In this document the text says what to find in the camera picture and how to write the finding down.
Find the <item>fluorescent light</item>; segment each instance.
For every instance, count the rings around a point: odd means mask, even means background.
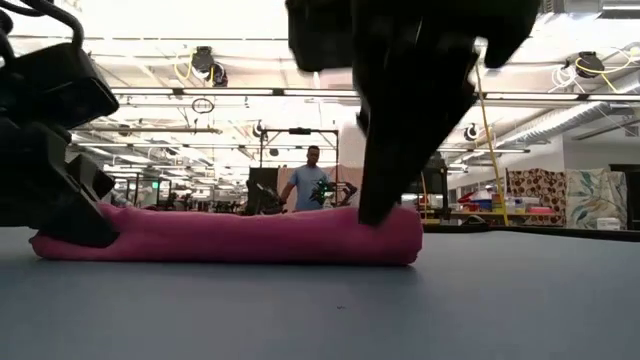
[[[87,150],[93,151],[94,153],[98,154],[98,155],[104,155],[104,156],[113,156],[113,154],[111,154],[110,152],[106,152],[104,150],[98,149],[98,148],[94,148],[94,147],[87,147]]]
[[[127,147],[127,144],[116,144],[116,143],[77,143],[74,145],[84,146],[84,147]]]
[[[111,88],[114,95],[173,95],[169,88]]]
[[[286,96],[309,96],[309,97],[357,97],[358,93],[353,90],[285,90]]]
[[[217,183],[217,181],[215,179],[197,179],[197,178],[194,178],[194,180],[197,180],[198,182],[201,182],[203,184],[211,184],[211,185],[213,185],[213,184]]]
[[[156,147],[172,147],[170,144],[149,144],[149,143],[137,143],[132,144],[133,147],[144,147],[144,148],[156,148]]]
[[[489,93],[487,100],[576,100],[578,94]]]
[[[139,164],[148,164],[150,162],[153,162],[152,160],[149,160],[149,159],[147,159],[145,157],[142,157],[142,156],[118,155],[118,157],[120,157],[122,160],[131,161],[131,162],[135,162],[135,163],[139,163]]]
[[[624,11],[637,11],[640,10],[638,5],[603,5],[602,10],[624,10]]]
[[[167,171],[169,174],[171,175],[177,175],[177,176],[188,176],[189,173],[187,173],[184,170],[169,170]]]
[[[103,170],[105,172],[127,172],[127,173],[141,173],[142,169],[132,169],[127,167],[109,166],[105,165]]]
[[[271,89],[184,89],[185,95],[271,96]]]
[[[594,101],[640,101],[640,95],[591,95]]]
[[[469,150],[465,148],[439,148],[437,151],[439,152],[468,152]]]
[[[526,149],[494,149],[493,152],[501,153],[501,154],[524,154],[528,151]]]
[[[474,149],[474,153],[489,154],[489,149]],[[496,154],[524,154],[528,152],[526,149],[493,149]]]
[[[161,178],[168,179],[168,180],[187,180],[188,179],[188,177],[186,176],[166,176],[166,175],[162,175]]]
[[[113,177],[136,177],[136,174],[133,173],[109,173],[109,175]]]

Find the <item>camera rig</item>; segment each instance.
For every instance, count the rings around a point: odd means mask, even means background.
[[[325,205],[327,197],[330,194],[336,194],[341,191],[344,197],[340,201],[331,203],[332,207],[342,207],[351,205],[351,198],[358,192],[358,188],[353,186],[350,182],[324,182],[319,181],[316,187],[313,189],[309,200],[316,201],[320,205]]]

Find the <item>man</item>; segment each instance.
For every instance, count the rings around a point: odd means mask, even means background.
[[[320,148],[315,145],[309,146],[307,150],[307,165],[297,168],[291,175],[291,179],[289,179],[284,190],[282,190],[280,198],[285,203],[294,187],[298,191],[295,211],[322,209],[322,204],[309,199],[318,181],[329,182],[329,176],[317,166],[319,158]]]

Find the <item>blue table surface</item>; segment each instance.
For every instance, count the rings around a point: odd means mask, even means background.
[[[413,267],[38,260],[0,229],[7,360],[640,359],[640,246],[427,234]]]

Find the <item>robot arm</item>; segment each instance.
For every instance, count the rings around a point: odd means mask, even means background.
[[[73,41],[16,57],[11,18],[0,9],[0,226],[28,226],[71,243],[106,247],[118,236],[96,202],[114,182],[84,155],[66,162],[69,129],[118,109],[118,101],[82,51],[82,26],[53,1],[0,0],[24,16],[49,15],[73,29]]]
[[[301,70],[353,68],[367,136],[359,220],[380,224],[476,101],[467,78],[477,37],[504,65],[529,36],[540,0],[287,0]]]

